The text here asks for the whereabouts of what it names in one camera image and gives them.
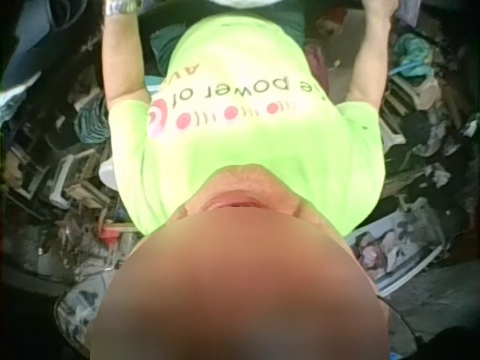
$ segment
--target person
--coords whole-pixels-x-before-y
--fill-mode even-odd
[[[364,41],[345,102],[334,106],[301,47],[245,11],[191,26],[151,98],[137,3],[107,0],[103,82],[115,178],[146,241],[115,276],[99,317],[114,302],[111,294],[121,293],[136,303],[132,308],[159,316],[147,318],[169,324],[170,343],[190,334],[198,354],[271,309],[311,315],[327,298],[335,299],[329,306],[355,299],[348,314],[356,325],[340,333],[348,338],[362,328],[371,335],[366,324],[380,314],[385,334],[373,339],[387,339],[388,355],[379,303],[342,238],[372,211],[385,176],[378,111],[398,2],[363,5]],[[132,281],[126,292],[125,279]],[[362,310],[367,302],[378,309]],[[371,337],[362,339],[372,345]],[[177,349],[190,349],[182,344]]]

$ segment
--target neck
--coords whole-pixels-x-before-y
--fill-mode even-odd
[[[217,171],[184,207],[189,215],[226,206],[252,206],[293,215],[301,202],[265,167],[246,165]]]

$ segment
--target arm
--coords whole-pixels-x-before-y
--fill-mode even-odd
[[[103,83],[109,109],[112,159],[118,192],[143,233],[155,224],[147,198],[145,158],[150,95],[144,82],[137,0],[105,0]]]
[[[363,0],[366,30],[355,60],[346,101],[362,101],[379,110],[387,79],[390,16],[398,0]]]
[[[143,55],[135,0],[105,0],[102,71],[106,105],[123,100],[150,104],[144,81]]]

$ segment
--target cluttered floor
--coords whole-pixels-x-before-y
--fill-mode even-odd
[[[363,16],[337,8],[307,27],[305,54],[336,104],[350,84]],[[385,185],[373,213],[346,237],[381,295],[426,340],[450,326],[474,329],[480,315],[479,96],[471,84],[474,74],[478,79],[478,38],[459,33],[457,20],[445,16],[426,7],[415,28],[394,27],[380,111]],[[1,300],[11,309],[4,326],[53,359],[85,353],[85,324],[140,240],[115,189],[107,130],[100,121],[86,136],[86,114],[106,111],[97,72],[80,71],[68,95],[73,106],[50,113],[58,121],[45,136],[55,149],[48,160],[37,155],[45,147],[37,141],[41,129],[27,124],[2,161]],[[70,118],[77,120],[61,132]],[[412,353],[411,334],[395,315],[389,328],[392,349]],[[26,357],[31,349],[16,350]]]

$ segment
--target wristwatch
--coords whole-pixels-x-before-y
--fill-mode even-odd
[[[136,13],[142,6],[142,0],[105,0],[105,16]]]

